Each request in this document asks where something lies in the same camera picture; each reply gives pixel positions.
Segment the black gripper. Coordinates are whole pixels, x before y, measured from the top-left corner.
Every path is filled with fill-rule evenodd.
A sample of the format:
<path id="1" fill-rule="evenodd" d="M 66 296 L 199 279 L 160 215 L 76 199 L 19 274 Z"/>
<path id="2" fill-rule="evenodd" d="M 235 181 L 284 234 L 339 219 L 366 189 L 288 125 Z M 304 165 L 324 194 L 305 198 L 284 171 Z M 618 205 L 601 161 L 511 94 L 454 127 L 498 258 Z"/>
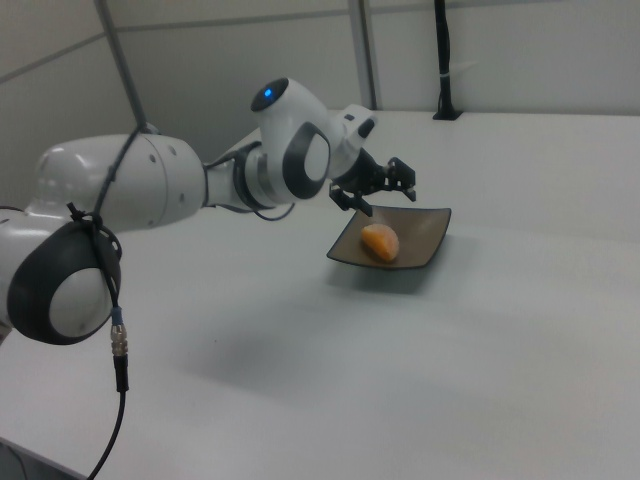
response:
<path id="1" fill-rule="evenodd" d="M 355 163 L 339 177 L 339 185 L 330 184 L 329 198 L 343 211 L 359 210 L 371 217 L 373 207 L 362 196 L 382 190 L 399 191 L 410 201 L 415 201 L 415 185 L 415 171 L 402 160 L 392 157 L 386 165 L 379 165 L 373 156 L 362 148 Z"/>

